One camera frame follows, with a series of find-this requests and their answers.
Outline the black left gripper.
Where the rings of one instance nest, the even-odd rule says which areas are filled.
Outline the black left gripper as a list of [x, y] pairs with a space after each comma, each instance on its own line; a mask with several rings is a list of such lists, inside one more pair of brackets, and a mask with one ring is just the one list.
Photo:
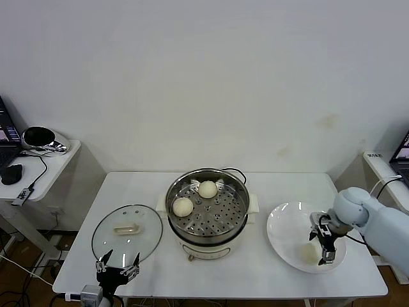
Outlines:
[[96, 280], [102, 288], [103, 296], [113, 296], [119, 286], [127, 285], [139, 274], [140, 253], [135, 257], [132, 265], [124, 269], [107, 267], [113, 250], [109, 250], [96, 261]]

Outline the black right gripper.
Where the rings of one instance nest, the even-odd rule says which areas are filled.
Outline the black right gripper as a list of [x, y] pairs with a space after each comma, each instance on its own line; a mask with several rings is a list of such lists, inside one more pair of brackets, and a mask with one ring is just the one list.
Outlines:
[[333, 233], [329, 227], [324, 224], [318, 225], [317, 229], [312, 228], [309, 233], [309, 241], [312, 241], [316, 236], [323, 249], [318, 265], [332, 264], [336, 257], [335, 241], [340, 238], [340, 235]]

